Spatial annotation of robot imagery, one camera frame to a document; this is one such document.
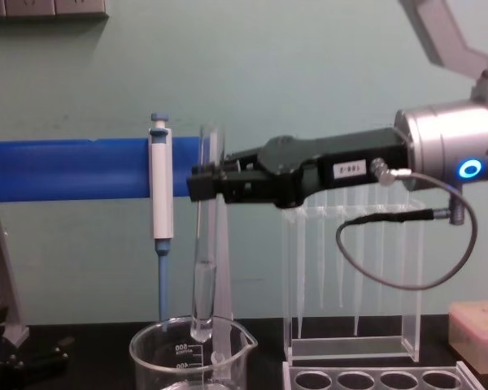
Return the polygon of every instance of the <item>black object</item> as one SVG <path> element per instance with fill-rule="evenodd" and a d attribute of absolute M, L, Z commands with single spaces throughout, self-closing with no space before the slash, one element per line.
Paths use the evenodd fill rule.
<path fill-rule="evenodd" d="M 7 317 L 7 307 L 0 305 L 0 324 Z M 55 347 L 31 356 L 22 356 L 5 337 L 0 326 L 0 390 L 21 389 L 65 373 L 68 351 L 74 339 L 66 337 Z"/>
<path fill-rule="evenodd" d="M 406 168 L 405 140 L 393 128 L 315 140 L 280 136 L 262 148 L 230 154 L 219 166 L 194 167 L 187 184 L 194 202 L 222 193 L 226 203 L 272 203 L 285 209 L 325 189 L 376 183 L 369 169 L 375 158 L 393 169 Z M 337 174 L 344 168 L 337 164 L 344 163 L 352 164 L 345 166 L 352 175 Z"/>

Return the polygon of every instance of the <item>cable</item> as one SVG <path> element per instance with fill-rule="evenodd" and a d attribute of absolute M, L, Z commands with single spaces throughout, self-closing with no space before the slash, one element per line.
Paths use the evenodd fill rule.
<path fill-rule="evenodd" d="M 409 284 L 396 284 L 392 283 L 389 280 L 385 280 L 380 278 L 377 275 L 374 275 L 373 273 L 365 270 L 360 264 L 358 264 L 354 258 L 351 256 L 349 252 L 347 252 L 345 245 L 342 243 L 342 231 L 345 229 L 347 226 L 353 225 L 353 224 L 358 224 L 355 223 L 354 220 L 352 221 L 346 221 L 342 223 L 337 231 L 336 231 L 336 243 L 338 245 L 338 248 L 343 254 L 343 257 L 360 273 L 363 275 L 367 276 L 369 279 L 372 279 L 378 283 L 384 284 L 385 286 L 389 286 L 392 288 L 398 288 L 401 290 L 407 290 L 407 291 L 422 291 L 422 290 L 430 290 L 431 288 L 437 287 L 440 284 L 445 283 L 447 280 L 449 280 L 452 276 L 457 274 L 461 268 L 463 268 L 464 264 L 468 261 L 470 255 L 472 254 L 473 247 L 475 246 L 476 240 L 477 240 L 477 233 L 478 233 L 478 226 L 477 226 L 477 217 L 475 215 L 475 211 L 468 203 L 466 198 L 463 196 L 463 194 L 458 191 L 456 188 L 452 187 L 451 185 L 442 182 L 441 180 L 434 179 L 432 176 L 424 175 L 422 173 L 416 173 L 416 172 L 406 172 L 402 175 L 397 175 L 398 178 L 400 179 L 405 179 L 412 177 L 414 179 L 418 180 L 423 180 L 428 183 L 431 183 L 445 191 L 447 191 L 450 195 L 458 199 L 468 212 L 468 215 L 470 216 L 470 222 L 472 224 L 472 234 L 470 236 L 470 241 L 468 242 L 468 246 L 466 250 L 464 251 L 463 257 L 455 264 L 455 266 L 449 270 L 444 276 L 441 278 L 428 283 L 428 284 L 414 284 L 414 285 L 409 285 Z"/>

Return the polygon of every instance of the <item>wall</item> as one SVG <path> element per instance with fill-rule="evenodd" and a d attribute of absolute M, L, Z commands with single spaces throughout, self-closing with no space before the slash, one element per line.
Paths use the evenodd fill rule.
<path fill-rule="evenodd" d="M 464 98 L 472 84 L 428 64 L 395 0 L 109 3 L 107 22 L 0 24 L 0 140 L 144 137 L 157 109 L 170 114 L 177 135 L 222 124 L 227 149 L 241 150 L 284 133 L 322 137 L 391 124 L 398 108 Z M 488 49 L 488 2 L 455 4 L 469 40 Z M 480 240 L 458 277 L 425 294 L 429 313 L 488 298 L 488 184 L 466 194 L 480 215 Z M 28 321 L 156 319 L 148 207 L 1 205 Z M 281 315 L 279 223 L 271 206 L 230 208 L 238 317 Z M 451 251 L 460 239 L 447 228 L 427 229 L 425 278 L 460 252 Z M 190 310 L 193 237 L 194 208 L 178 199 L 174 314 Z"/>

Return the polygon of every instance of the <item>black table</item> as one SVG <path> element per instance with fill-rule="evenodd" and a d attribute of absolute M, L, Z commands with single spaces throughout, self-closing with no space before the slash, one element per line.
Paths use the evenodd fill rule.
<path fill-rule="evenodd" d="M 351 318 L 326 318 L 332 321 L 338 334 L 347 328 Z M 248 361 L 248 388 L 282 389 L 281 363 L 282 320 L 245 319 L 239 321 L 256 339 L 259 347 Z M 332 366 L 454 366 L 462 360 L 448 346 L 448 319 L 446 315 L 426 315 L 421 320 L 420 363 L 409 358 L 365 359 L 335 361 Z M 131 390 L 134 389 L 133 364 L 129 356 L 129 341 L 146 326 L 146 323 L 117 323 L 101 325 L 35 326 L 22 347 L 23 352 L 49 348 L 65 336 L 73 336 L 73 347 L 68 373 L 63 378 L 52 379 L 32 386 L 32 390 Z M 400 322 L 392 318 L 365 318 L 360 321 L 360 335 L 391 332 Z M 479 375 L 481 384 L 488 390 L 488 375 Z"/>

